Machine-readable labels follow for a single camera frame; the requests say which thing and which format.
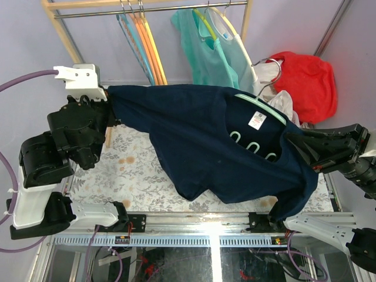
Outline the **navy blue t shirt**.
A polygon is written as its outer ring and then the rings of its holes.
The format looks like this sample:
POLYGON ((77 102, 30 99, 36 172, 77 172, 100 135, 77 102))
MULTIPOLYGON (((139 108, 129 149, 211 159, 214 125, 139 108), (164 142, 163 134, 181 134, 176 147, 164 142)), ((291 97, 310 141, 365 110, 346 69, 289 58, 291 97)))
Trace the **navy blue t shirt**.
POLYGON ((275 219, 299 213, 317 188, 317 173, 286 134, 302 135, 242 99, 243 92, 205 85, 108 87, 117 119, 147 133, 178 193, 209 190, 223 203, 277 198, 275 219))

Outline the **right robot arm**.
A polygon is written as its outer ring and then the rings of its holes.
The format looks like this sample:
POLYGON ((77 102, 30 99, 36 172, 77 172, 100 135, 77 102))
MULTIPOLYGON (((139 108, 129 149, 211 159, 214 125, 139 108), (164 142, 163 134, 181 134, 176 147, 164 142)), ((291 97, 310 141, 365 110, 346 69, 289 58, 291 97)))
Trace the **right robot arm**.
MULTIPOLYGON (((305 129, 289 133, 287 140, 304 161, 318 173, 340 172, 368 199, 375 199, 375 132, 356 123, 335 129, 305 129)), ((375 272, 375 229, 353 228, 318 217, 282 211, 268 216, 273 231, 287 228, 323 241, 350 257, 358 267, 375 272)))

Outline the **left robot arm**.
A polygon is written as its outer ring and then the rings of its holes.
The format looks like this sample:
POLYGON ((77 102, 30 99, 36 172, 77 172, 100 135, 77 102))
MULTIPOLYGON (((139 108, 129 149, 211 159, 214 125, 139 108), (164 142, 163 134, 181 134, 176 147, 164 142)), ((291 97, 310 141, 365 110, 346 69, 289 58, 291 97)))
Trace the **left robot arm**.
POLYGON ((55 190, 63 179, 74 175, 72 163, 89 170, 100 160, 106 129, 119 124, 110 99, 68 96, 68 103, 47 120, 47 132, 21 145, 21 183, 16 200, 7 201, 13 213, 11 239, 49 236, 73 228, 127 229, 129 217, 121 202, 80 204, 55 190))

